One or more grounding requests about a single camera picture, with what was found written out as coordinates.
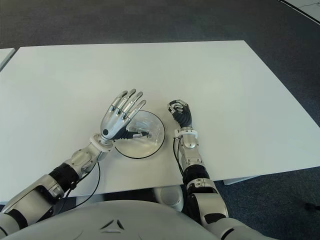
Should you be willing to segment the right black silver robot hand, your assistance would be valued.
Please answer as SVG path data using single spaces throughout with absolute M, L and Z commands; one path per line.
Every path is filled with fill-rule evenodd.
M 167 105 L 168 111 L 181 128 L 192 127 L 192 114 L 189 105 L 181 100 L 172 100 Z

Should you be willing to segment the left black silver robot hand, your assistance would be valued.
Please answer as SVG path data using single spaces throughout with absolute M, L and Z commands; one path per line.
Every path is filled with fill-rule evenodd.
M 138 101 L 143 92 L 122 91 L 110 104 L 100 124 L 100 138 L 102 141 L 119 139 L 134 139 L 149 136 L 149 131 L 129 131 L 127 126 L 146 104 L 145 100 Z

